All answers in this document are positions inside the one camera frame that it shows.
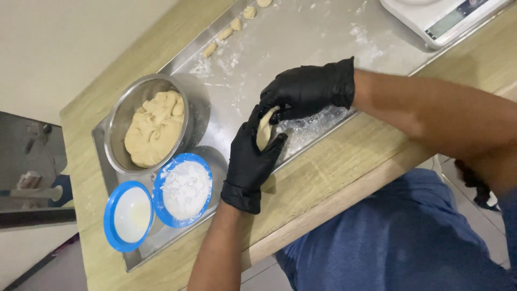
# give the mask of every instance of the stainless steel tray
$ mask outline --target stainless steel tray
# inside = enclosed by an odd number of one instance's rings
[[[428,49],[376,0],[274,0],[270,7],[257,8],[254,19],[244,19],[242,11],[252,4],[252,0],[238,0],[159,71],[174,76],[189,96],[195,125],[187,152],[197,153],[209,163],[214,195],[196,223],[178,229],[164,226],[137,250],[124,253],[128,272],[213,215],[226,176],[230,144],[259,102],[261,90],[276,74],[354,55],[356,67],[412,75],[453,45],[440,51]],[[204,47],[235,17],[242,19],[243,29],[219,42],[215,53],[203,59]],[[289,140],[277,169],[353,115],[354,110],[327,108],[308,119],[282,122],[277,132],[288,133]],[[134,179],[111,167],[104,152],[104,120],[93,129],[92,136],[108,193],[127,180],[138,180],[152,190],[152,176]]]

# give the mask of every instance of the wooden table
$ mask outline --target wooden table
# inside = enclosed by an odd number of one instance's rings
[[[126,86],[157,72],[232,3],[181,1],[61,112],[89,290],[178,290],[187,284],[210,221],[126,273],[122,256],[104,237],[108,194],[90,132]],[[494,92],[517,80],[516,27],[513,6],[418,75]],[[242,242],[244,269],[433,154],[397,129],[360,113],[267,182],[266,192],[274,194],[264,194],[262,213],[250,216]]]

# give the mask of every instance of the black glove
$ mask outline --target black glove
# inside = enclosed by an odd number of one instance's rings
[[[262,90],[259,116],[277,105],[280,110],[273,114],[270,124],[305,118],[329,105],[350,109],[354,93],[354,57],[323,67],[301,66],[278,74]]]
[[[226,204],[251,214],[260,213],[260,187],[273,172],[287,140],[286,134],[279,134],[264,151],[259,150],[256,144],[258,109],[256,105],[232,141],[228,174],[221,191],[221,199]]]

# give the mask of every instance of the person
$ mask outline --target person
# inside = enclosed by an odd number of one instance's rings
[[[244,213],[260,212],[260,186],[287,139],[280,134],[263,152],[256,147],[259,119],[275,106],[271,124],[354,106],[461,160],[498,197],[510,263],[517,263],[516,103],[442,80],[355,69],[354,58],[282,72],[260,98],[232,142],[222,201],[189,291],[240,288]],[[515,271],[490,260],[453,204],[435,172],[413,169],[275,256],[295,291],[515,289]]]

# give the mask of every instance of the white scale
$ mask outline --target white scale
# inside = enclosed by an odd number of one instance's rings
[[[440,49],[512,0],[381,0],[434,49]]]

